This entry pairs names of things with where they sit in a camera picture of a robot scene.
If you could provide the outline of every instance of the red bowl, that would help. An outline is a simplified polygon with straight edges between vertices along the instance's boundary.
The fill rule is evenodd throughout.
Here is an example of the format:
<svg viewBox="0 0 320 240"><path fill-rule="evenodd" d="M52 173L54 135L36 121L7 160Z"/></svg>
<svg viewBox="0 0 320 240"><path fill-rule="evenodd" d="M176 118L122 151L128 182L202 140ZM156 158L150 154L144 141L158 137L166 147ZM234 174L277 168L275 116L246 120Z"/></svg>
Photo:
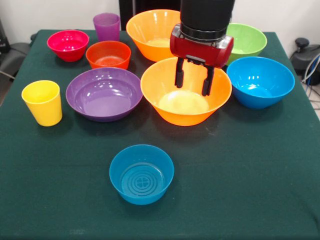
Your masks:
<svg viewBox="0 0 320 240"><path fill-rule="evenodd" d="M62 60L75 62L85 54L89 36L79 30L58 31L51 35L46 44Z"/></svg>
<svg viewBox="0 0 320 240"><path fill-rule="evenodd" d="M130 56L130 47L120 41L97 42L91 45L85 53L93 69L104 67L127 69Z"/></svg>

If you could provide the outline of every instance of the green bowl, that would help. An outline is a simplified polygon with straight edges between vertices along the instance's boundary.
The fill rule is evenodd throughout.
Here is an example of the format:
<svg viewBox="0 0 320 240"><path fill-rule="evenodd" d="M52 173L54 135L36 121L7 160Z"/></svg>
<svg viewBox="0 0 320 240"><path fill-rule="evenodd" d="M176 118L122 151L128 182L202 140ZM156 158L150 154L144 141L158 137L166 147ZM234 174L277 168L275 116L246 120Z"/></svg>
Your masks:
<svg viewBox="0 0 320 240"><path fill-rule="evenodd" d="M264 33L246 24L230 23L226 34L234 38L233 49L227 65L239 58L258 56L267 45Z"/></svg>

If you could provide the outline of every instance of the pink bowl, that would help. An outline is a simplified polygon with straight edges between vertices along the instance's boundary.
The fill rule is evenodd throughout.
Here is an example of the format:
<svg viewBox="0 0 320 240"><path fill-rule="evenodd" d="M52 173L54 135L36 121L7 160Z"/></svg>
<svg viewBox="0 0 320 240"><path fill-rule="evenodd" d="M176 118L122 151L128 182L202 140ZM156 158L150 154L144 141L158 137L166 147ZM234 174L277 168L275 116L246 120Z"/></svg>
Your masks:
<svg viewBox="0 0 320 240"><path fill-rule="evenodd" d="M58 31L51 35L46 44L62 60L75 62L85 54L89 36L79 30Z"/></svg>

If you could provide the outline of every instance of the orange bowl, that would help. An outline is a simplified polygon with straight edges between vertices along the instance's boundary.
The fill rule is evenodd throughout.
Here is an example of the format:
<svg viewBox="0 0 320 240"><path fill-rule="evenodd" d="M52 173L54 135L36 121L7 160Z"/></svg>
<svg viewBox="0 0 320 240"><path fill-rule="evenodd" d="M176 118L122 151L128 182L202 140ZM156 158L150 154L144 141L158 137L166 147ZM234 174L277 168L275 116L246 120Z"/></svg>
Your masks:
<svg viewBox="0 0 320 240"><path fill-rule="evenodd" d="M120 41L99 41L91 45L85 53L91 68L127 69L130 62L131 49Z"/></svg>
<svg viewBox="0 0 320 240"><path fill-rule="evenodd" d="M147 59L157 62L172 58L170 36L180 23L180 12L156 9L133 16L126 24L126 31Z"/></svg>
<svg viewBox="0 0 320 240"><path fill-rule="evenodd" d="M183 63L183 86L175 86L177 57L151 65L141 77L143 96L160 116L171 124L192 126L206 120L229 99L232 91L228 75L214 69L209 96L202 96L207 69L201 65Z"/></svg>

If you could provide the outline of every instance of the dark green table cover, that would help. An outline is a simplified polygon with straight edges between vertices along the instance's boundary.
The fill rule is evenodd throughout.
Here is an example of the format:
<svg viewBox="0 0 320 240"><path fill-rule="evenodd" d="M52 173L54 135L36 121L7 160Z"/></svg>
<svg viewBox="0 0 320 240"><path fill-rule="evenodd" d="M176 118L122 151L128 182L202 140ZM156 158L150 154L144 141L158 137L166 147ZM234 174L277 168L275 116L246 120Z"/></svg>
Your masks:
<svg viewBox="0 0 320 240"><path fill-rule="evenodd" d="M67 85L90 66L57 58L46 45L54 32L38 33L0 107L0 239L320 237L320 124L298 80L272 107L247 109L232 96L196 126L165 122L145 99L128 117L98 123L66 102ZM293 72L276 34L266 36L261 56ZM141 77L152 62L125 32L120 39ZM60 85L56 126L39 126L21 99L37 80ZM167 193L147 206L124 201L109 180L113 157L135 144L162 148L175 166Z"/></svg>

